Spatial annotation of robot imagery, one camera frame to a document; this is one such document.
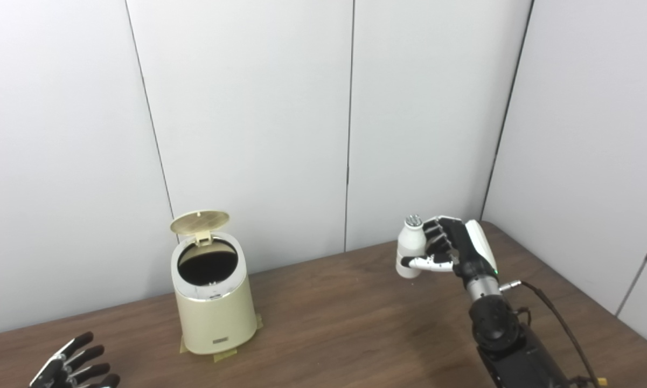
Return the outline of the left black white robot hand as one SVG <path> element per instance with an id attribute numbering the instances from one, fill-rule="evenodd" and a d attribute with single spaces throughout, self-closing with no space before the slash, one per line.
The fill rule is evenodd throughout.
<path id="1" fill-rule="evenodd" d="M 86 347 L 94 340 L 91 331 L 63 345 L 41 366 L 28 387 L 119 387 L 121 376 L 111 373 L 108 363 L 86 364 L 104 354 L 103 345 Z"/>

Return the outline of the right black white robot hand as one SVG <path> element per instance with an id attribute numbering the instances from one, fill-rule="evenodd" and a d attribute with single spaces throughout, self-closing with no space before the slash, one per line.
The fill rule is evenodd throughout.
<path id="1" fill-rule="evenodd" d="M 480 276 L 498 277 L 496 261 L 478 221 L 448 216 L 426 221 L 417 214 L 408 216 L 399 235 L 395 269 L 408 279 L 422 271 L 452 272 L 466 284 Z"/>

